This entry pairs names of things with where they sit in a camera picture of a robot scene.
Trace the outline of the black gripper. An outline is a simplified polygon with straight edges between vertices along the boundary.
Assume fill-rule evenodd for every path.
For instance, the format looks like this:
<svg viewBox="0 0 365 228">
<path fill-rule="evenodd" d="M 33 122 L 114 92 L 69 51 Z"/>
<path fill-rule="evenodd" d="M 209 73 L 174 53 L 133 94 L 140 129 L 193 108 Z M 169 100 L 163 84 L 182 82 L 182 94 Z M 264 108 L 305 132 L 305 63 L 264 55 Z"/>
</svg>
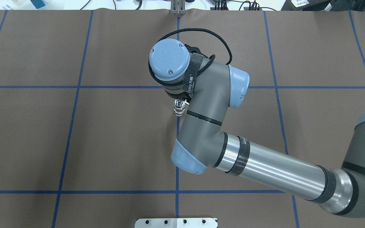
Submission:
<svg viewBox="0 0 365 228">
<path fill-rule="evenodd" d="M 179 88 L 171 88 L 171 87 L 163 87 L 166 94 L 173 99 L 180 99 L 185 101 L 191 101 L 191 96 L 188 92 L 185 92 L 183 89 Z"/>
</svg>

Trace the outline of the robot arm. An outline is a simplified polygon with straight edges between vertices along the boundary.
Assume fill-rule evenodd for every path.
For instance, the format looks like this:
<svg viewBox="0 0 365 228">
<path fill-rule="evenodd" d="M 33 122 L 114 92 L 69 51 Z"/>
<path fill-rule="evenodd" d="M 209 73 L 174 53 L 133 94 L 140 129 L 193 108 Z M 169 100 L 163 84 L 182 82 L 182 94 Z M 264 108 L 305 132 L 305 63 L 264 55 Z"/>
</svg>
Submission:
<svg viewBox="0 0 365 228">
<path fill-rule="evenodd" d="M 365 218 L 365 113 L 341 168 L 328 169 L 221 131 L 227 109 L 242 104 L 247 72 L 190 53 L 175 39 L 158 41 L 148 64 L 170 97 L 190 99 L 171 153 L 176 167 L 193 174 L 217 168 L 318 204 L 330 214 Z"/>
</svg>

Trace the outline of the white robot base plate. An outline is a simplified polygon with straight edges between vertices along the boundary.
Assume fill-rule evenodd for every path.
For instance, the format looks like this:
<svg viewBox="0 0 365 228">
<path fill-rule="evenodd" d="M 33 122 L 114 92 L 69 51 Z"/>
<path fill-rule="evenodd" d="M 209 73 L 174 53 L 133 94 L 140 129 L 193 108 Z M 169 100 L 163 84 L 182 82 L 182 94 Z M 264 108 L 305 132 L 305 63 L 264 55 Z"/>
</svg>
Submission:
<svg viewBox="0 0 365 228">
<path fill-rule="evenodd" d="M 135 228 L 217 228 L 217 218 L 142 218 Z"/>
</svg>

